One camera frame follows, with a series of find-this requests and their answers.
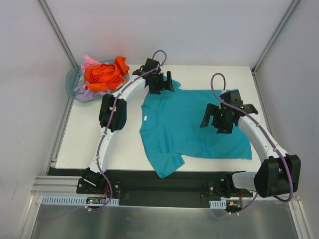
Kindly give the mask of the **teal t shirt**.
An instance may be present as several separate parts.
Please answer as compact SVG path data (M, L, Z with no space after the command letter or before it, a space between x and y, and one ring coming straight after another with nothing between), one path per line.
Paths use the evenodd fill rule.
M208 103L219 104L211 90L182 90L159 95L147 93L141 106L140 136L148 161L159 178L184 165L183 155L205 159L252 159L251 144L237 127L231 134L200 124Z

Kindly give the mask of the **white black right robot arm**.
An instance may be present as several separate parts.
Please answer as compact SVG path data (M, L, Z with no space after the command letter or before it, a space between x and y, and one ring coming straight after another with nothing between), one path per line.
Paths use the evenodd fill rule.
M237 126L248 137L261 161L256 172L234 172L232 180L224 184L225 193L238 195L242 189L255 191L262 198L275 197L282 202L289 202L298 189L301 160L297 155L290 155L263 127L258 111L252 104L238 108L221 104L208 104L201 127L211 123L218 133L232 133Z

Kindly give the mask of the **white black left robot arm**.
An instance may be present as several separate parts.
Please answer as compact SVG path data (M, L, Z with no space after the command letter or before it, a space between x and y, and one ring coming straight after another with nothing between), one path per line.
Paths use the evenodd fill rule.
M112 138L126 124L129 100L145 87L148 87L149 93L152 94L160 94L164 90L174 91L171 71L167 71L165 76L163 73L144 75L141 70L136 70L133 76L136 78L130 78L122 88L102 98L99 112L101 126L99 142L89 167L82 175L83 180L88 183L88 188L95 194L102 193L105 189L103 173L106 172L108 164L105 156Z

